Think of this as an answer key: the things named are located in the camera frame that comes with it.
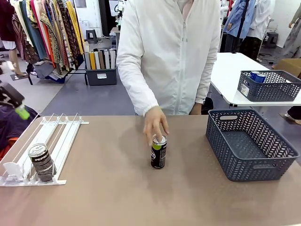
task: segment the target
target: cardboard box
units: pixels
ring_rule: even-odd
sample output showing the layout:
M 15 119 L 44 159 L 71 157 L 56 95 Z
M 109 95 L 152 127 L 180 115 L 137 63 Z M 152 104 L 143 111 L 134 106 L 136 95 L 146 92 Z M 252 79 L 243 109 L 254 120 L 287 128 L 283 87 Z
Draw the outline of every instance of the cardboard box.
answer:
M 301 59 L 283 59 L 276 65 L 275 70 L 286 71 L 301 79 Z

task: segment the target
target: jacket zipper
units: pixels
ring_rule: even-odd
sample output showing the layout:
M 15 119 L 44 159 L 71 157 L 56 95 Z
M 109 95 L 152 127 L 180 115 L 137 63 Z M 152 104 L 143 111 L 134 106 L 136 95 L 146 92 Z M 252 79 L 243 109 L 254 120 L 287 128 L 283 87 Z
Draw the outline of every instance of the jacket zipper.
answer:
M 186 35 L 186 22 L 183 23 L 183 35 L 182 42 L 180 46 L 180 85 L 177 95 L 177 103 L 175 106 L 174 114 L 177 115 L 179 113 L 180 102 L 182 98 L 183 91 L 183 81 L 185 75 L 185 65 L 186 65 L 186 43 L 187 43 L 187 35 Z

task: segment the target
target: white skirt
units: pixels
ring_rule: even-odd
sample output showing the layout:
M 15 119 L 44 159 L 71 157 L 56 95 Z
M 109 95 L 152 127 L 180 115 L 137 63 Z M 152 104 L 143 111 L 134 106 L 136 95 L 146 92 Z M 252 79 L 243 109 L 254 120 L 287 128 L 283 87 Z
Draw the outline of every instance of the white skirt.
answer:
M 16 48 L 16 43 L 14 41 L 2 41 L 4 48 L 8 50 L 13 50 Z

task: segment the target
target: person's left hand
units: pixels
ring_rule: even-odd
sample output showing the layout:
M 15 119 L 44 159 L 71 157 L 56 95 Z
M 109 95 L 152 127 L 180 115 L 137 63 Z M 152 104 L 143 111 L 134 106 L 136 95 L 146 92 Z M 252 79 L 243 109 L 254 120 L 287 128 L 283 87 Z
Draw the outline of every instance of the person's left hand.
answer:
M 201 115 L 202 104 L 195 103 L 189 115 Z
M 230 31 L 231 27 L 232 27 L 232 24 L 229 23 L 229 24 L 228 24 L 228 27 L 227 27 L 227 28 L 228 28 L 228 31 Z

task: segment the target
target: black can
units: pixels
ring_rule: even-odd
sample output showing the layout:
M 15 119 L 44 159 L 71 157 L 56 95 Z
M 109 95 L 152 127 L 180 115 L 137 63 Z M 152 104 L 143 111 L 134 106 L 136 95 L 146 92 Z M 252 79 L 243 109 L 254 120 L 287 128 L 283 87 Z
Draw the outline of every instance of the black can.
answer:
M 52 181 L 52 177 L 56 174 L 56 168 L 47 146 L 45 144 L 35 144 L 29 149 L 28 155 L 40 181 Z
M 151 147 L 151 166 L 155 169 L 161 169 L 165 166 L 167 137 L 163 135 L 162 142 L 157 140 L 156 135 L 152 138 Z

